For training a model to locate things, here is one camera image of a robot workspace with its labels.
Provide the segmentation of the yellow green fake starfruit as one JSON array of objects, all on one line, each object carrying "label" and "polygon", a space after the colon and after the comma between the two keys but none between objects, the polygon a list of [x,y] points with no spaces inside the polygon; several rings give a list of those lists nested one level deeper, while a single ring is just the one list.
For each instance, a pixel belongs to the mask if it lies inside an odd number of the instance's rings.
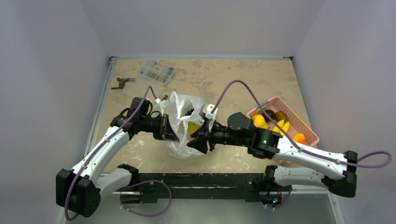
[{"label": "yellow green fake starfruit", "polygon": [[194,122],[188,122],[188,131],[189,134],[192,135],[193,133],[195,133],[199,128],[201,127],[201,125],[196,124]]}]

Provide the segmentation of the white plastic bag lemon print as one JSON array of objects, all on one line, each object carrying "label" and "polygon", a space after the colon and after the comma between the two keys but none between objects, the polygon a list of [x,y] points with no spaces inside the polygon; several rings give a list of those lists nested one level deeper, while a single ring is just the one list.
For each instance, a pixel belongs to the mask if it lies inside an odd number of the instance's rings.
[{"label": "white plastic bag lemon print", "polygon": [[[203,124],[204,120],[199,115],[199,112],[201,107],[206,104],[205,100],[201,97],[178,94],[175,91],[171,93],[168,99],[171,105],[158,110],[161,114],[168,114],[171,127],[179,138],[179,142],[167,141],[169,155],[177,159],[192,159],[202,156],[203,153],[187,146],[187,143],[191,140],[188,122]],[[194,108],[195,110],[191,116],[180,118],[180,112],[183,108]]]}]

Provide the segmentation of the black fake grapes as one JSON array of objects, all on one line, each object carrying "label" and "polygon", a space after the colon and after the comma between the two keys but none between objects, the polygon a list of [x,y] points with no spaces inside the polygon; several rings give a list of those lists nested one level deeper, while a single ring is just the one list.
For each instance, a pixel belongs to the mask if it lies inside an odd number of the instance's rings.
[{"label": "black fake grapes", "polygon": [[191,116],[194,112],[194,108],[183,108],[180,112],[180,118],[185,116]]}]

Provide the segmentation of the yellow fake lemon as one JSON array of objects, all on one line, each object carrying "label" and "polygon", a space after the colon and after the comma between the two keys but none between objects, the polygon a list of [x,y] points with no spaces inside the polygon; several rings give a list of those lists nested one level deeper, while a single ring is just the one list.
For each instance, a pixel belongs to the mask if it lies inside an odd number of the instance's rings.
[{"label": "yellow fake lemon", "polygon": [[268,128],[268,124],[262,114],[256,114],[252,116],[251,119],[257,127],[264,129]]}]

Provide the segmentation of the dark purple fake fruit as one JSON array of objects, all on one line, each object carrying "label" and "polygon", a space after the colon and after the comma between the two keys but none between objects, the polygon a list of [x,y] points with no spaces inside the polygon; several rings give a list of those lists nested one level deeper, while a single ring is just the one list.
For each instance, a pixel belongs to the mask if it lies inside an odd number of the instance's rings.
[{"label": "dark purple fake fruit", "polygon": [[265,112],[262,112],[262,116],[266,122],[270,122],[270,119],[276,120],[276,113],[271,109],[267,109]]}]

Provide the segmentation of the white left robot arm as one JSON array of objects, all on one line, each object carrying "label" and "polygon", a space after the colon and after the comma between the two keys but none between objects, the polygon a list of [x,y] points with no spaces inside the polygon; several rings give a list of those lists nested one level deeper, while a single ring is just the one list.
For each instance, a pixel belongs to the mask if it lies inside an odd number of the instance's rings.
[{"label": "white left robot arm", "polygon": [[91,152],[71,169],[56,175],[56,204],[65,212],[90,217],[103,198],[117,190],[141,191],[139,170],[127,164],[102,176],[104,168],[135,135],[152,133],[155,140],[179,142],[167,114],[152,117],[149,100],[135,97],[110,123],[106,134]]}]

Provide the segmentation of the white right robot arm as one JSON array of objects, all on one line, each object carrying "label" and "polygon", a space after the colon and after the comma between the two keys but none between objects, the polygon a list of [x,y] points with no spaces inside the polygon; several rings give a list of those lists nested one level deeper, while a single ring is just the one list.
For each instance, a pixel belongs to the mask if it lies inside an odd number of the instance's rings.
[{"label": "white right robot arm", "polygon": [[357,175],[354,165],[357,154],[330,153],[303,146],[269,129],[256,127],[253,121],[238,112],[227,119],[227,126],[205,119],[187,143],[204,154],[217,144],[246,147],[248,154],[259,159],[274,159],[298,164],[298,168],[267,166],[261,181],[273,190],[290,185],[308,185],[328,189],[331,193],[355,197]]}]

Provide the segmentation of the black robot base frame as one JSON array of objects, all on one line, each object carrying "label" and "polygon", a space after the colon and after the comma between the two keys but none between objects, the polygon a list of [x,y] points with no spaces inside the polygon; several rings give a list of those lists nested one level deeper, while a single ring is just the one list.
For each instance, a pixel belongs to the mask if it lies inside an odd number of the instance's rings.
[{"label": "black robot base frame", "polygon": [[156,203],[159,199],[244,200],[278,205],[291,186],[280,186],[264,173],[143,173],[142,186],[119,190],[122,203]]}]

